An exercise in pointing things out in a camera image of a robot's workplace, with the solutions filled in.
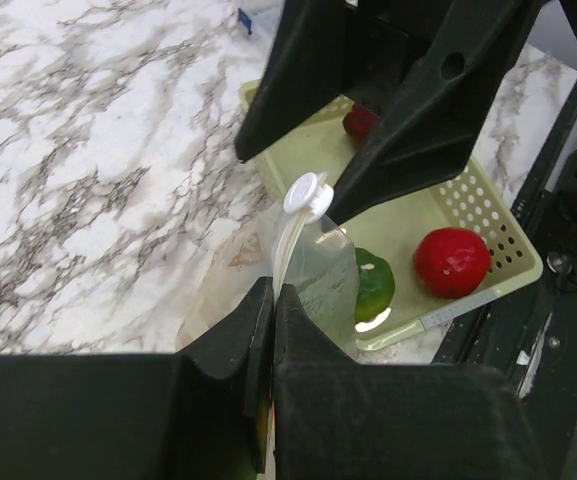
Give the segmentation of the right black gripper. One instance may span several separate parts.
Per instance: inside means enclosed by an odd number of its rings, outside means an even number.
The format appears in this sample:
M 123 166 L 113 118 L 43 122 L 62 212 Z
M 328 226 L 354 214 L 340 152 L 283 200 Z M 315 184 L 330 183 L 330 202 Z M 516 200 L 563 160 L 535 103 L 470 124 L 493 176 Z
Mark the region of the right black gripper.
M 541 8 L 538 1 L 287 1 L 235 140 L 248 161 L 339 96 L 382 108 L 329 214 L 461 173 Z

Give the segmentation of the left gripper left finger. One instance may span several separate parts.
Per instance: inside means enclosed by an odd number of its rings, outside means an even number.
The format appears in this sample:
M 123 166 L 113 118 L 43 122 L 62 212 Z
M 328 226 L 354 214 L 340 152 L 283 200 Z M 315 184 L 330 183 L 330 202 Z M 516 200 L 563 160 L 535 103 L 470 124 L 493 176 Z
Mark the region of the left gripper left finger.
M 266 466 L 274 299 L 172 354 L 0 355 L 0 479 L 253 479 Z

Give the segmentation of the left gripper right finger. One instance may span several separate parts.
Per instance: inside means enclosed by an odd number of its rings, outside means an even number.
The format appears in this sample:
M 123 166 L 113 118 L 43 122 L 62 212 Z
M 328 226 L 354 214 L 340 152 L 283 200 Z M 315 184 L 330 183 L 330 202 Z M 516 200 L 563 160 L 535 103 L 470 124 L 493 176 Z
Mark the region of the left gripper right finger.
M 495 370 L 361 364 L 282 289 L 273 371 L 280 479 L 543 479 L 522 406 Z

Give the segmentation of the clear zip top bag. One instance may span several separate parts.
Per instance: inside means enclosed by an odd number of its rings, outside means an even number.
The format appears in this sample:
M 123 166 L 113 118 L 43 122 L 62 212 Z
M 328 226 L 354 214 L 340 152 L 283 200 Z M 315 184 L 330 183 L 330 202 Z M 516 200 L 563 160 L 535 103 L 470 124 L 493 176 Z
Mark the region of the clear zip top bag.
M 270 277 L 275 291 L 294 286 L 312 322 L 356 357 L 359 274 L 353 242 L 327 215 L 333 197 L 325 174 L 305 173 L 283 198 L 228 237 L 212 257 L 176 347 L 231 313 L 258 278 Z

